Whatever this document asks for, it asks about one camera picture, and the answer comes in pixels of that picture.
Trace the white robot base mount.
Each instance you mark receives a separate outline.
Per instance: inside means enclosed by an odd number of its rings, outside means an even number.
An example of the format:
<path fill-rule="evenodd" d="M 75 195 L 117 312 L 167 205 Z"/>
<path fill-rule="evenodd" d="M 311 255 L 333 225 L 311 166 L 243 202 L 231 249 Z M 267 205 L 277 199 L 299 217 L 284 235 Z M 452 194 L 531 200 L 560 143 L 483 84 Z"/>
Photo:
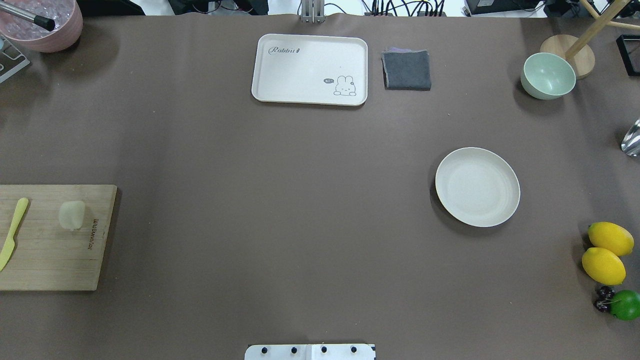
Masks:
<path fill-rule="evenodd" d="M 254 344 L 247 347 L 245 360 L 375 360 L 374 344 Z"/>

